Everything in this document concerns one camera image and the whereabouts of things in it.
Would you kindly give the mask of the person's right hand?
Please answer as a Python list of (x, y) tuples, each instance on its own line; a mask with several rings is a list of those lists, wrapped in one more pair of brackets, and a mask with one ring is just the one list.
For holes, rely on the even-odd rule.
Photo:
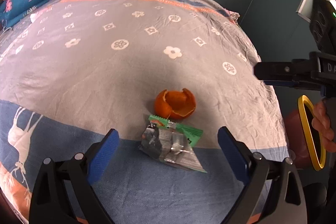
[(314, 118), (312, 126), (321, 135), (321, 143), (327, 152), (335, 153), (336, 144), (334, 140), (334, 131), (330, 126), (330, 118), (326, 113), (326, 107), (323, 101), (319, 101), (313, 110)]

